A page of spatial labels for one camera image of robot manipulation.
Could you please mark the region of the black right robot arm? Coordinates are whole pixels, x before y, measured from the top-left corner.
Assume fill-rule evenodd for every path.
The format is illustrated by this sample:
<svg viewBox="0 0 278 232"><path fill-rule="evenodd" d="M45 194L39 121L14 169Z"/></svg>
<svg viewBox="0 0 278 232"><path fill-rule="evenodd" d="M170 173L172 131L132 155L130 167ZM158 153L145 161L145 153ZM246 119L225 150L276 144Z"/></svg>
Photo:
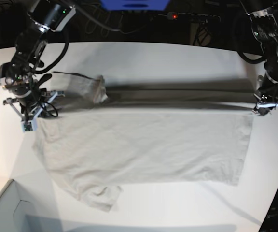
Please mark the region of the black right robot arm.
<svg viewBox="0 0 278 232"><path fill-rule="evenodd" d="M15 41L11 61L0 66L0 85L23 106L34 106L41 91L33 86L33 75L48 72L57 62L43 70L41 55L48 43L45 34L61 32L75 15L75 6L65 0L39 0L28 11L30 26Z"/></svg>

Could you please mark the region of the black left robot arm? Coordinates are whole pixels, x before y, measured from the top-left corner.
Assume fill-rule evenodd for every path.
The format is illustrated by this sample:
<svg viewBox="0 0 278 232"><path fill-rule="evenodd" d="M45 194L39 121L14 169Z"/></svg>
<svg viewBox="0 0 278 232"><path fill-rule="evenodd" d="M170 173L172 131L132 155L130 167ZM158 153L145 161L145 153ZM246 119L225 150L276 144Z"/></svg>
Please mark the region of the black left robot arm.
<svg viewBox="0 0 278 232"><path fill-rule="evenodd" d="M263 55L258 59L238 54L249 64L263 63L265 74L255 91L254 113L265 116L278 107L278 0L243 0L242 16L250 19L251 31Z"/></svg>

